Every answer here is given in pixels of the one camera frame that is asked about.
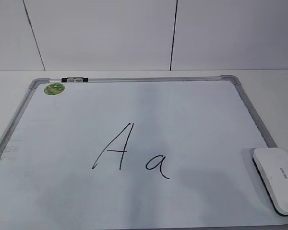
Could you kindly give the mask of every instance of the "whiteboard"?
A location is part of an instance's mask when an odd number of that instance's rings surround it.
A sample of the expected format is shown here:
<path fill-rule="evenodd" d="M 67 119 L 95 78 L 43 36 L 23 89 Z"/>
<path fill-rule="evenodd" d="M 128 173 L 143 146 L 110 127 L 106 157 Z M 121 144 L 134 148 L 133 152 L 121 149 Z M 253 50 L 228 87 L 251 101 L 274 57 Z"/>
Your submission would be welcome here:
<path fill-rule="evenodd" d="M 0 230 L 288 224 L 230 81 L 63 84 L 37 87 L 1 155 Z"/>

